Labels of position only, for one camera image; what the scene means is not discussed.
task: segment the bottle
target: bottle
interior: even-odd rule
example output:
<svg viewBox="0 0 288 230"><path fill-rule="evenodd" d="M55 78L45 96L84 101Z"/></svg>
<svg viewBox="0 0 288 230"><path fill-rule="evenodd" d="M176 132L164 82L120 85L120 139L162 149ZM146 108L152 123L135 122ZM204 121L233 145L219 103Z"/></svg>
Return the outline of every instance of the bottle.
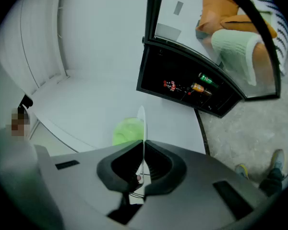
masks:
<svg viewBox="0 0 288 230"><path fill-rule="evenodd" d="M204 81L204 82L206 82L206 83L208 83L208 84L211 84L212 86L214 86L214 87L216 87L216 88L219 87L216 83L214 83L214 82L212 81L211 78L207 77L207 76L206 76L205 74L203 74L202 72L198 75L198 77L200 78L200 80L202 80L202 81Z"/></svg>
<svg viewBox="0 0 288 230"><path fill-rule="evenodd" d="M207 90L207 89L205 90L205 88L204 88L202 85L200 85L200 84L198 84L198 83L196 83L196 82L191 85L191 88L192 88L193 90L199 92L199 93L203 93L204 95L207 95L207 96L212 95L209 90Z"/></svg>
<svg viewBox="0 0 288 230"><path fill-rule="evenodd" d="M163 81L163 86L169 88L170 91L175 91L175 92L179 92L179 93L186 93L188 91L187 87L184 87L180 84L175 84L174 81Z"/></svg>

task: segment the gray machine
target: gray machine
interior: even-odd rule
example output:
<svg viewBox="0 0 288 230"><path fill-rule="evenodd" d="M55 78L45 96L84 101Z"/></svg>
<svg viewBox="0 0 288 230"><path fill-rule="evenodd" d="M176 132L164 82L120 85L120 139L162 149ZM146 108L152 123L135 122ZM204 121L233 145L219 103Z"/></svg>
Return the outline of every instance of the gray machine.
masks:
<svg viewBox="0 0 288 230"><path fill-rule="evenodd" d="M271 202L209 156L148 140L144 159L152 183L134 207L128 195L139 187L141 140L50 157L0 131L0 184L44 229L244 229Z"/></svg>

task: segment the label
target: label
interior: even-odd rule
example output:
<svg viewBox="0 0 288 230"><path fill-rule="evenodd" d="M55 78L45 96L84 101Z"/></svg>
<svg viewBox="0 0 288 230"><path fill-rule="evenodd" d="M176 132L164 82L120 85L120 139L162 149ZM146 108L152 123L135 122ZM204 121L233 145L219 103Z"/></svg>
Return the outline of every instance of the label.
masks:
<svg viewBox="0 0 288 230"><path fill-rule="evenodd" d="M212 83L212 80L209 79L207 76L205 76L204 74L200 77L200 80L206 82L206 83Z"/></svg>
<svg viewBox="0 0 288 230"><path fill-rule="evenodd" d="M171 87L171 91L174 91L176 89L176 85L174 81L171 81L172 87Z"/></svg>
<svg viewBox="0 0 288 230"><path fill-rule="evenodd" d="M171 91L174 91L176 89L176 85L175 84L172 84L172 87L171 87Z"/></svg>
<svg viewBox="0 0 288 230"><path fill-rule="evenodd" d="M193 86L192 86L192 89L197 91L197 92L204 92L204 87L202 85L199 85L197 83L194 83Z"/></svg>

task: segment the person's foot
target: person's foot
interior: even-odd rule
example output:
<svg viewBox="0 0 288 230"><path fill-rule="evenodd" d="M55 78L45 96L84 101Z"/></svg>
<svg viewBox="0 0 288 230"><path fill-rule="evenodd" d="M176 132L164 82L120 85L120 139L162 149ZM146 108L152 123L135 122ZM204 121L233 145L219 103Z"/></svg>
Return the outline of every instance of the person's foot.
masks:
<svg viewBox="0 0 288 230"><path fill-rule="evenodd" d="M236 166L235 172L239 175L242 175L244 178L249 179L248 169L243 163Z"/></svg>
<svg viewBox="0 0 288 230"><path fill-rule="evenodd" d="M280 171L282 171L284 164L285 164L284 151L282 149L275 150L271 159L271 170L279 169Z"/></svg>

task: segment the striped cushion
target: striped cushion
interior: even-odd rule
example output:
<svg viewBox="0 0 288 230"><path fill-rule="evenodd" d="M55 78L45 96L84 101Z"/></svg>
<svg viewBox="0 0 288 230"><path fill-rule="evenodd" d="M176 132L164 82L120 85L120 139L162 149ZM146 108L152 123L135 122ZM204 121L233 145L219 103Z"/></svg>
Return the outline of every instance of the striped cushion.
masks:
<svg viewBox="0 0 288 230"><path fill-rule="evenodd" d="M273 0L258 0L264 3L269 11L275 16L275 24L272 24L274 30L277 32L277 37L273 39L277 57L279 60L279 68L283 74L285 74L285 60L288 51L288 23L280 12L279 8L274 4Z"/></svg>

